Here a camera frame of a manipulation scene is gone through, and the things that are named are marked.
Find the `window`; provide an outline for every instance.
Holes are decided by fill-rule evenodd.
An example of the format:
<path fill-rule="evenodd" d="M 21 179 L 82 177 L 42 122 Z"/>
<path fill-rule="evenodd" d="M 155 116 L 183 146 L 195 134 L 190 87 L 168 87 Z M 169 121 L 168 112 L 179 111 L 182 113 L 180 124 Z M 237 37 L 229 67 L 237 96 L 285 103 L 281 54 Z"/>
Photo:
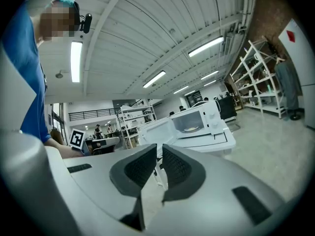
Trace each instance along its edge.
<path fill-rule="evenodd" d="M 53 111 L 56 115 L 60 116 L 60 103 L 55 103 L 53 105 Z"/>
<path fill-rule="evenodd" d="M 68 145 L 68 140 L 65 134 L 64 121 L 63 121 L 63 103 L 55 103 L 52 106 L 52 116 L 53 116 L 53 128 L 57 129 L 63 138 L 63 141 Z"/>

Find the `brick wall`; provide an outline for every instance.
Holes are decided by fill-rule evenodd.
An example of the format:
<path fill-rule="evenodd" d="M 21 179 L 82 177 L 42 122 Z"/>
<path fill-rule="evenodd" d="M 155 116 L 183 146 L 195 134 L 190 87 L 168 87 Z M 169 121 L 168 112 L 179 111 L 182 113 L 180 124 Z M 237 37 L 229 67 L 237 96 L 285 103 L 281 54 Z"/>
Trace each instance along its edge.
<path fill-rule="evenodd" d="M 252 22 L 239 56 L 243 57 L 246 54 L 244 47 L 246 49 L 249 48 L 250 45 L 248 40 L 253 42 L 261 39 L 261 36 L 264 35 L 268 41 L 276 47 L 281 57 L 289 59 L 278 36 L 291 18 L 298 20 L 296 14 L 286 0 L 256 0 Z M 240 59 L 237 58 L 230 73 L 237 68 L 239 63 Z"/>

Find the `red sign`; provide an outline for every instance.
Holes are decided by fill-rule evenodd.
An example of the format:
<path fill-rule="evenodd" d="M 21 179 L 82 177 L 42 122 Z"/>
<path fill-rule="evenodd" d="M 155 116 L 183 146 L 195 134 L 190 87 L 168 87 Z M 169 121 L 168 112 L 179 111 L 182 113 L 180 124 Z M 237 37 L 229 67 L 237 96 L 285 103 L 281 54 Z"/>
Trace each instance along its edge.
<path fill-rule="evenodd" d="M 290 30 L 287 30 L 286 33 L 287 33 L 287 35 L 288 35 L 288 37 L 289 37 L 289 40 L 290 40 L 291 42 L 295 43 L 294 33 L 291 32 Z"/>

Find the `black slot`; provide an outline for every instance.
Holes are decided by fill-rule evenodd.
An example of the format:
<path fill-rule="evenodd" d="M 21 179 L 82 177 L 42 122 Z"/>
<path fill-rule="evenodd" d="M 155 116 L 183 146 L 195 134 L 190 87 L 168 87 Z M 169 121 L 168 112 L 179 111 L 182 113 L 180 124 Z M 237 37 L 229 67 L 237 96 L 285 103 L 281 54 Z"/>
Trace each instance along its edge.
<path fill-rule="evenodd" d="M 271 215 L 271 212 L 247 187 L 240 186 L 232 191 L 254 225 L 258 225 Z"/>
<path fill-rule="evenodd" d="M 68 167 L 67 169 L 69 170 L 70 173 L 74 173 L 74 172 L 83 171 L 89 168 L 92 168 L 92 166 L 88 163 L 85 163 L 85 164 L 81 164 L 77 166 Z"/>

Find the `railing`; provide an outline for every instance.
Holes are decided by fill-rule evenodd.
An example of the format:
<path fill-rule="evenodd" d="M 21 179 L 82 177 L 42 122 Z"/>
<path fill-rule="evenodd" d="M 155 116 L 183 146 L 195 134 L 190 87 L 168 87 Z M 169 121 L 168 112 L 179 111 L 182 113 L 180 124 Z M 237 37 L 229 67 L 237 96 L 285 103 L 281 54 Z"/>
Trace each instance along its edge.
<path fill-rule="evenodd" d="M 119 110 L 120 108 L 109 108 L 109 109 L 99 109 L 99 110 L 69 113 L 69 119 L 70 121 L 73 121 L 73 120 L 82 120 L 82 119 L 95 118 L 95 117 L 101 117 L 101 116 L 111 116 L 111 115 L 115 116 L 117 114 L 117 111 Z"/>

